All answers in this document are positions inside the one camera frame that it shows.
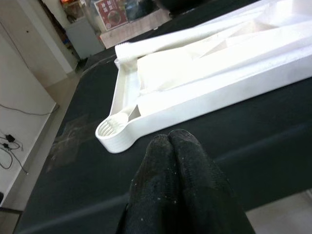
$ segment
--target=tiled floor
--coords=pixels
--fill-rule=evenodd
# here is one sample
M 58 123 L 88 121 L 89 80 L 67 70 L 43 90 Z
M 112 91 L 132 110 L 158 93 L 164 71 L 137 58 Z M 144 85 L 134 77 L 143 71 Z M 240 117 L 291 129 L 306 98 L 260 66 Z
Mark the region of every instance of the tiled floor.
M 47 89 L 60 105 L 42 139 L 27 176 L 13 199 L 10 208 L 23 210 L 53 144 L 62 119 L 79 81 L 79 75 L 65 79 Z M 247 212 L 257 234 L 309 234 L 312 233 L 312 199 L 307 192 Z M 17 221 L 16 215 L 0 213 L 0 234 L 11 234 Z

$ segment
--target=white plastic tray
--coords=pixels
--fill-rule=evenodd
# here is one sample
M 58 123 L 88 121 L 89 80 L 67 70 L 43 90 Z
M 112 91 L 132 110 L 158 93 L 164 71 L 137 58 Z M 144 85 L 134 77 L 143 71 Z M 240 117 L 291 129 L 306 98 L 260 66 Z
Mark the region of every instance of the white plastic tray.
M 119 153 L 141 136 L 311 77 L 309 9 L 310 0 L 262 0 L 116 46 L 113 104 L 96 137 Z

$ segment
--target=red poster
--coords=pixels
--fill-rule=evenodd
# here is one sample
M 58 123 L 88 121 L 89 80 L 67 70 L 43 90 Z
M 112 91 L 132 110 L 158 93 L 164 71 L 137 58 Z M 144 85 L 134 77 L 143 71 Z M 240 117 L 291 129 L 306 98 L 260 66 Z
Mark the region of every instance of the red poster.
M 94 3 L 106 30 L 128 22 L 123 0 L 100 0 Z

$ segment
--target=poster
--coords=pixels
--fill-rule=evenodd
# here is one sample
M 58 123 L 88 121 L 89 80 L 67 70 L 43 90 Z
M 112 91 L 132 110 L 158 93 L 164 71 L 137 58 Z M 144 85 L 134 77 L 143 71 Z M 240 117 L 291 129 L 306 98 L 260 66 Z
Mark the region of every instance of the poster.
M 94 4 L 106 30 L 117 28 L 128 22 L 123 0 L 100 0 Z

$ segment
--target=floor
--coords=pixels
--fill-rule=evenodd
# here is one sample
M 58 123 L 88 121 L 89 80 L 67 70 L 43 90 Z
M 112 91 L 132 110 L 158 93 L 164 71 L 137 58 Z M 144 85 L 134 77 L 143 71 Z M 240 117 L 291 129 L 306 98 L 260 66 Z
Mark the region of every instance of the floor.
M 25 208 L 78 82 L 79 74 L 71 76 L 47 88 L 47 92 L 60 105 L 60 109 L 54 115 L 42 139 L 41 145 L 37 151 L 37 156 L 29 169 L 31 172 L 30 176 L 24 180 L 11 208 L 18 210 L 23 210 Z M 287 197 L 249 211 L 247 212 L 247 216 L 257 234 L 312 233 L 312 193 L 307 191 Z M 12 234 L 17 218 L 18 217 L 13 214 L 0 213 L 0 234 Z

